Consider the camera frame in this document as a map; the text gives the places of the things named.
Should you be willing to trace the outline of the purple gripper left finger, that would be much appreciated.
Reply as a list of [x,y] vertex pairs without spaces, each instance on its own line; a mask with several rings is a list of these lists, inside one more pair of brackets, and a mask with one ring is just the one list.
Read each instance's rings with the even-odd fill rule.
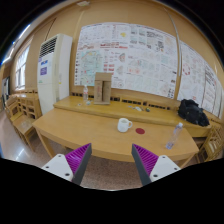
[[80,185],[91,154],[92,145],[88,143],[66,155],[57,154],[42,169]]

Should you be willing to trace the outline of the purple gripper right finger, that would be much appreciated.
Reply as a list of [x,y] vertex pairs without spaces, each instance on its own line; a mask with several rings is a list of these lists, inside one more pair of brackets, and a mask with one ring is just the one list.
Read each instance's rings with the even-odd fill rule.
[[132,156],[143,186],[180,170],[168,156],[157,156],[136,144],[132,145]]

